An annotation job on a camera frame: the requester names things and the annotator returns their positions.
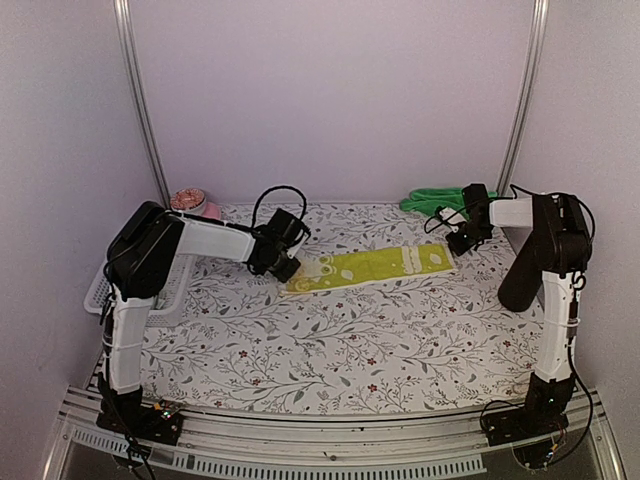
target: slotted vent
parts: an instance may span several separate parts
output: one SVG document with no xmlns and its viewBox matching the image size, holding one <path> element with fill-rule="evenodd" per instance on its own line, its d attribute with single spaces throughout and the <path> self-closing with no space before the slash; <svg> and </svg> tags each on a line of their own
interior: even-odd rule
<svg viewBox="0 0 640 480">
<path fill-rule="evenodd" d="M 127 442 L 109 433 L 76 427 L 73 440 L 112 455 L 127 456 Z M 153 458 L 149 463 L 157 465 Z M 405 466 L 305 468 L 246 464 L 175 452 L 170 467 L 225 480 L 421 480 L 458 478 L 486 472 L 480 455 Z"/>
</svg>

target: gray wall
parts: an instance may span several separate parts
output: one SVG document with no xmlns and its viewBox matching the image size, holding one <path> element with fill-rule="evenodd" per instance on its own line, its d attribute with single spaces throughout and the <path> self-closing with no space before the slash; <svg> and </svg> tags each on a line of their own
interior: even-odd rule
<svg viewBox="0 0 640 480">
<path fill-rule="evenodd" d="M 578 194 L 598 223 L 577 367 L 640 478 L 640 3 L 552 2 L 514 182 Z"/>
<path fill-rule="evenodd" d="M 32 480 L 68 384 L 100 344 L 82 299 L 155 197 L 112 2 L 15 0 L 0 15 L 0 478 Z"/>
<path fill-rule="evenodd" d="M 532 1 L 141 0 L 132 18 L 172 190 L 398 201 L 495 183 Z"/>
</svg>

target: floral pattern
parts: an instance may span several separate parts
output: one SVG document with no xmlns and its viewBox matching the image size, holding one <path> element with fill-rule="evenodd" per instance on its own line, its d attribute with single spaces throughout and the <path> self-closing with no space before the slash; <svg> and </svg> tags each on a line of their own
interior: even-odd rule
<svg viewBox="0 0 640 480">
<path fill-rule="evenodd" d="M 248 223 L 249 206 L 226 218 Z M 263 207 L 261 221 L 273 208 Z M 310 205 L 302 255 L 443 243 L 425 217 L 393 205 Z M 334 415 L 419 412 L 519 397 L 542 332 L 537 302 L 505 310 L 500 281 L 514 259 L 504 234 L 455 259 L 457 271 L 310 295 L 271 276 L 199 258 L 185 322 L 149 328 L 147 395 L 190 405 Z"/>
</svg>

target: green cloth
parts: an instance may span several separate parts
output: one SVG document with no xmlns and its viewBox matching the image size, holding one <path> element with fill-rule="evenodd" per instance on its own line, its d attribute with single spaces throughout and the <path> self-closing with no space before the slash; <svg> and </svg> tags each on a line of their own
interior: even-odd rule
<svg viewBox="0 0 640 480">
<path fill-rule="evenodd" d="M 286 293 L 310 293 L 455 270 L 446 245 L 394 247 L 301 259 Z"/>
<path fill-rule="evenodd" d="M 489 198 L 496 197 L 496 192 L 489 192 Z M 409 194 L 400 202 L 403 212 L 421 212 L 433 217 L 440 208 L 450 207 L 456 211 L 464 208 L 462 188 L 420 188 Z M 460 212 L 465 218 L 467 212 Z"/>
</svg>

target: yellow-green towel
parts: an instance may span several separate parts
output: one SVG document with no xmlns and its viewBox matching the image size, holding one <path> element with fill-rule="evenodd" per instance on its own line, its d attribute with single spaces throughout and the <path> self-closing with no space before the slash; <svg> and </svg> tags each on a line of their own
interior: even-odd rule
<svg viewBox="0 0 640 480">
<path fill-rule="evenodd" d="M 455 270 L 446 245 L 395 247 L 302 258 L 286 293 L 310 293 Z"/>
</svg>

